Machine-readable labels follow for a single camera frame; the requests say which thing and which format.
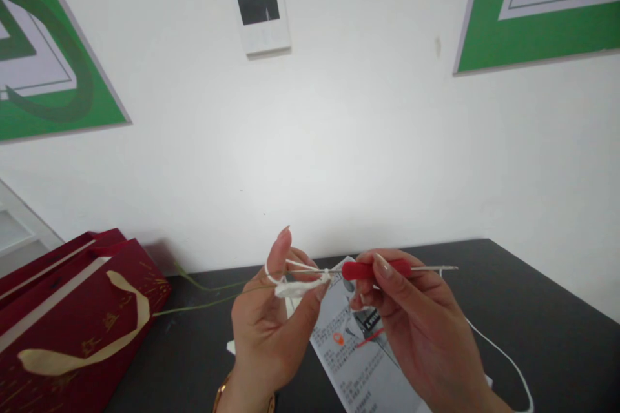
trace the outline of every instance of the fingernail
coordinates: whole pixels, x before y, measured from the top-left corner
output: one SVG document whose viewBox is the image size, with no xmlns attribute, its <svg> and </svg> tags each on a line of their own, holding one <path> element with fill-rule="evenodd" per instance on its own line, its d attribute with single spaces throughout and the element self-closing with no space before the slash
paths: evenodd
<svg viewBox="0 0 620 413">
<path fill-rule="evenodd" d="M 386 279 L 389 279 L 392 276 L 392 265 L 390 265 L 385 258 L 383 258 L 378 253 L 375 254 L 375 263 L 377 264 L 379 274 Z"/>
<path fill-rule="evenodd" d="M 312 259 L 305 257 L 304 255 L 300 256 L 300 259 L 304 262 L 305 265 L 312 266 L 313 268 L 318 269 L 318 266 Z"/>
<path fill-rule="evenodd" d="M 281 239 L 281 238 L 282 238 L 282 236 L 283 236 L 283 235 L 284 235 L 284 234 L 285 234 L 285 233 L 289 230 L 289 227 L 290 227 L 290 226 L 286 226 L 284 229 L 282 229 L 282 230 L 280 231 L 280 233 L 278 234 L 278 239 Z"/>
<path fill-rule="evenodd" d="M 329 287 L 329 283 L 325 283 L 316 288 L 316 299 L 321 301 L 327 292 L 327 288 Z"/>
</svg>

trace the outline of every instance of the crochet hook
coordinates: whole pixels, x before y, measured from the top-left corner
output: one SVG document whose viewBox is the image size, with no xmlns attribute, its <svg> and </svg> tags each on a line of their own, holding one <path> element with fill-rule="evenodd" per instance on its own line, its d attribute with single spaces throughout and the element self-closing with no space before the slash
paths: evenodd
<svg viewBox="0 0 620 413">
<path fill-rule="evenodd" d="M 414 271 L 448 271 L 457 270 L 459 267 L 455 266 L 428 266 L 428 267 L 412 267 L 411 263 L 405 259 L 398 259 L 390 261 L 389 264 L 404 277 L 411 277 Z M 317 269 L 312 270 L 293 270 L 289 273 L 321 273 L 324 270 Z M 342 265 L 342 269 L 339 270 L 327 270 L 328 273 L 339 274 L 342 273 L 342 277 L 347 281 L 354 281 L 356 279 L 373 279 L 375 273 L 373 272 L 373 265 L 369 263 L 358 263 L 356 261 L 348 261 Z"/>
</svg>

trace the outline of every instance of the ribbon handle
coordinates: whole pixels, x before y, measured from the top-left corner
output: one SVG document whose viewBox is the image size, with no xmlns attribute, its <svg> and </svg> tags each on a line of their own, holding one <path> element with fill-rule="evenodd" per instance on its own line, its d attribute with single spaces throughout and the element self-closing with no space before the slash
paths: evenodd
<svg viewBox="0 0 620 413">
<path fill-rule="evenodd" d="M 138 332 L 142 330 L 150 318 L 149 299 L 136 290 L 123 276 L 117 272 L 108 271 L 106 272 L 106 275 L 114 286 L 121 290 L 132 292 L 136 295 L 136 306 L 138 308 L 138 323 L 136 324 L 136 328 L 129 334 L 124 335 L 123 337 L 106 345 L 101 350 L 93 353 L 93 355 L 88 358 L 79 358 L 72 355 L 38 348 L 28 348 L 26 350 L 22 350 L 17 354 L 17 357 L 21 360 L 26 371 L 33 374 L 40 374 L 42 376 L 62 376 L 67 372 L 108 359 L 129 345 L 129 343 L 138 335 Z"/>
</svg>

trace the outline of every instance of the black table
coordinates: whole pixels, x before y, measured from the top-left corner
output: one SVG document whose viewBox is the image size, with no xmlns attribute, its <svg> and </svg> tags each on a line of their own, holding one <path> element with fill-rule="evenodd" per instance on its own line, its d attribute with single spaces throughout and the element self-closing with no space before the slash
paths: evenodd
<svg viewBox="0 0 620 413">
<path fill-rule="evenodd" d="M 487 240 L 405 249 L 427 265 L 457 265 L 444 277 L 465 315 L 510 355 L 525 376 L 537 412 L 620 412 L 620 325 Z M 317 260 L 332 267 L 343 257 Z M 251 279 L 256 267 L 195 274 L 218 287 Z M 233 295 L 203 293 L 170 278 L 165 309 Z M 159 317 L 106 409 L 113 412 L 210 412 L 232 369 L 233 301 Z M 528 399 L 510 362 L 476 334 L 493 389 L 514 410 Z M 278 395 L 278 412 L 343 412 L 312 346 L 293 381 Z"/>
</svg>

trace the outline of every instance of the white yarn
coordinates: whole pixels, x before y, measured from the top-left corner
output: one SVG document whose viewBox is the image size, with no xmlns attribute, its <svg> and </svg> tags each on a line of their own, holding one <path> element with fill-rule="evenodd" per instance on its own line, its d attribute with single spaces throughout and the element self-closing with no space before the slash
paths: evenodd
<svg viewBox="0 0 620 413">
<path fill-rule="evenodd" d="M 478 333 L 478 335 L 480 337 L 482 337 L 484 340 L 486 340 L 489 344 L 491 344 L 493 347 L 495 347 L 503 356 L 505 356 L 506 358 L 508 358 L 508 361 L 510 363 L 512 363 L 512 365 L 515 367 L 515 370 L 517 370 L 517 373 L 519 373 L 519 377 L 521 378 L 521 382 L 523 382 L 523 387 L 525 388 L 525 393 L 528 395 L 528 399 L 530 401 L 530 406 L 527 410 L 525 410 L 524 412 L 515 412 L 515 413 L 534 413 L 534 399 L 532 398 L 532 394 L 530 393 L 530 388 L 528 387 L 528 383 L 525 380 L 525 377 L 523 376 L 523 373 L 521 372 L 521 370 L 519 369 L 519 367 L 517 366 L 517 364 L 512 360 L 511 357 L 509 357 L 505 351 L 503 351 L 501 348 L 499 348 L 497 345 L 495 345 L 493 342 L 491 342 L 491 340 L 486 337 L 482 332 L 480 332 L 479 330 L 476 329 L 476 326 L 474 326 L 473 324 L 471 324 L 471 321 L 468 320 L 467 318 L 465 318 L 465 320 L 468 322 L 468 324 L 470 325 L 470 327 L 472 329 L 474 329 L 474 331 L 476 331 Z"/>
<path fill-rule="evenodd" d="M 267 263 L 265 262 L 265 274 L 267 274 L 267 278 L 273 282 L 274 284 L 280 284 L 284 280 L 284 275 L 280 276 L 280 279 L 274 279 L 272 275 L 270 275 L 269 270 L 267 269 Z"/>
<path fill-rule="evenodd" d="M 318 268 L 308 266 L 303 263 L 298 263 L 293 260 L 287 259 L 286 262 L 289 263 L 290 265 L 299 266 L 300 268 L 305 268 L 307 270 L 312 270 L 312 271 L 316 270 L 317 273 L 321 272 Z M 265 263 L 265 273 L 267 274 L 267 277 L 269 278 L 269 280 L 276 285 L 275 294 L 277 298 L 287 298 L 287 297 L 301 298 L 305 295 L 305 293 L 308 290 L 314 289 L 315 287 L 318 287 L 321 284 L 325 284 L 326 282 L 331 280 L 331 274 L 329 274 L 328 269 L 325 269 L 323 271 L 323 274 L 321 275 L 320 279 L 317 279 L 316 281 L 312 281 L 308 283 L 303 283 L 303 282 L 288 283 L 284 279 L 284 275 L 279 280 L 274 279 L 269 274 L 269 269 L 267 269 L 267 263 Z"/>
<path fill-rule="evenodd" d="M 316 281 L 308 283 L 280 283 L 276 285 L 275 294 L 277 298 L 301 298 L 308 290 L 314 289 L 321 284 L 325 284 L 329 280 L 331 280 L 331 275 L 329 274 L 329 272 L 327 272 L 327 270 L 324 270 L 321 278 L 317 279 Z"/>
</svg>

